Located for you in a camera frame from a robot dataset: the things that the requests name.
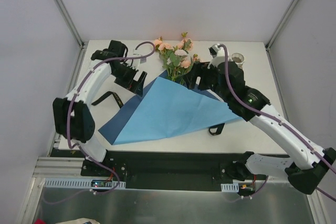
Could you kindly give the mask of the black ribbon gold lettering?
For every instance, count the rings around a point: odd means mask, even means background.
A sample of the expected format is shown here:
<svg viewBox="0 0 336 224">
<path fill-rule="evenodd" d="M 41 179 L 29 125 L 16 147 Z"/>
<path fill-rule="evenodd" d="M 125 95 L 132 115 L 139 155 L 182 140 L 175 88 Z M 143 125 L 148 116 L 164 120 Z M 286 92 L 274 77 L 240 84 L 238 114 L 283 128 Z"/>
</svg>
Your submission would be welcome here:
<svg viewBox="0 0 336 224">
<path fill-rule="evenodd" d="M 122 108 L 124 106 L 124 103 L 121 101 L 121 99 L 118 96 L 118 94 L 116 92 L 112 92 L 112 91 L 107 91 L 100 98 L 98 98 L 95 101 L 93 101 L 91 103 L 91 105 L 96 106 L 96 105 L 100 104 L 101 102 L 103 102 L 105 99 L 107 99 L 110 96 L 112 96 L 114 98 L 114 100 L 117 103 L 117 105 L 118 105 L 119 108 Z"/>
</svg>

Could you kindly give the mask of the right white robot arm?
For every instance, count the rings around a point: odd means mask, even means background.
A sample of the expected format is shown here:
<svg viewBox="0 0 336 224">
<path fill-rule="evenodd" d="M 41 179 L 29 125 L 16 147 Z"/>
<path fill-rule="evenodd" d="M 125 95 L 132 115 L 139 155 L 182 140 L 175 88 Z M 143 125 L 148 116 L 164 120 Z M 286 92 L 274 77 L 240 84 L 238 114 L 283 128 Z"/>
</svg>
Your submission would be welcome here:
<svg viewBox="0 0 336 224">
<path fill-rule="evenodd" d="M 236 173 L 242 179 L 253 174 L 286 178 L 296 190 L 311 195 L 335 162 L 335 149 L 323 148 L 298 132 L 257 89 L 245 84 L 244 72 L 234 62 L 216 66 L 195 63 L 184 76 L 189 89 L 212 90 L 237 116 L 256 126 L 276 142 L 288 158 L 250 152 L 239 161 Z"/>
</svg>

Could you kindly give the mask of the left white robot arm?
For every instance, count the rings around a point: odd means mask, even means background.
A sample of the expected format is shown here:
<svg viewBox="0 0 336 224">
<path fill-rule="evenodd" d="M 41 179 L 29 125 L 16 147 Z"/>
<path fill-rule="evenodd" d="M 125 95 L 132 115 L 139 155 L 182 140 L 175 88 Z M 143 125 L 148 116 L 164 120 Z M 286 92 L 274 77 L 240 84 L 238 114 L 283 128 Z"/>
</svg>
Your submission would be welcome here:
<svg viewBox="0 0 336 224">
<path fill-rule="evenodd" d="M 92 54 L 86 73 L 75 87 L 64 98 L 55 98 L 52 103 L 56 132 L 67 139 L 70 149 L 78 147 L 86 159 L 95 160 L 92 169 L 99 176 L 108 175 L 111 164 L 105 160 L 106 148 L 95 135 L 95 121 L 90 107 L 110 76 L 115 77 L 115 84 L 136 95 L 143 95 L 147 73 L 143 71 L 138 79 L 134 77 L 139 65 L 154 52 L 143 55 L 139 53 L 139 48 L 137 45 L 129 53 L 124 43 L 110 41 L 107 49 L 96 50 Z"/>
</svg>

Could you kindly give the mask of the blue wrapping paper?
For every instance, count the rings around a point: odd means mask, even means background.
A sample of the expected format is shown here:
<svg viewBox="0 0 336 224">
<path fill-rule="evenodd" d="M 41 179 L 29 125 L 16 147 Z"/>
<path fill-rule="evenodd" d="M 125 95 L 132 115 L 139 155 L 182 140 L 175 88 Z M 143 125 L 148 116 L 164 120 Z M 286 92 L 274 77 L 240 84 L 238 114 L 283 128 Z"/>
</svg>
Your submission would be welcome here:
<svg viewBox="0 0 336 224">
<path fill-rule="evenodd" d="M 240 120 L 208 90 L 192 90 L 163 72 L 98 131 L 112 145 L 160 140 Z"/>
</svg>

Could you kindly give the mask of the pink artificial flower bouquet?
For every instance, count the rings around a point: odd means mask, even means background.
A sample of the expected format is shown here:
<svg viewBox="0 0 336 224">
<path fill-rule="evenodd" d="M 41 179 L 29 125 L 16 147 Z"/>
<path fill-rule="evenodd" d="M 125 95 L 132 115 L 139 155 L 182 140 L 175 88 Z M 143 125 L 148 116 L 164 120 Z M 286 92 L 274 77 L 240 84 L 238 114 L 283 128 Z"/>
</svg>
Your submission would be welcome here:
<svg viewBox="0 0 336 224">
<path fill-rule="evenodd" d="M 163 38 L 156 39 L 153 43 L 155 51 L 162 60 L 162 68 L 167 73 L 167 79 L 185 85 L 183 77 L 189 73 L 194 63 L 200 62 L 198 54 L 190 54 L 193 49 L 193 41 L 188 38 L 188 32 L 181 33 L 181 41 L 171 46 L 164 42 Z"/>
</svg>

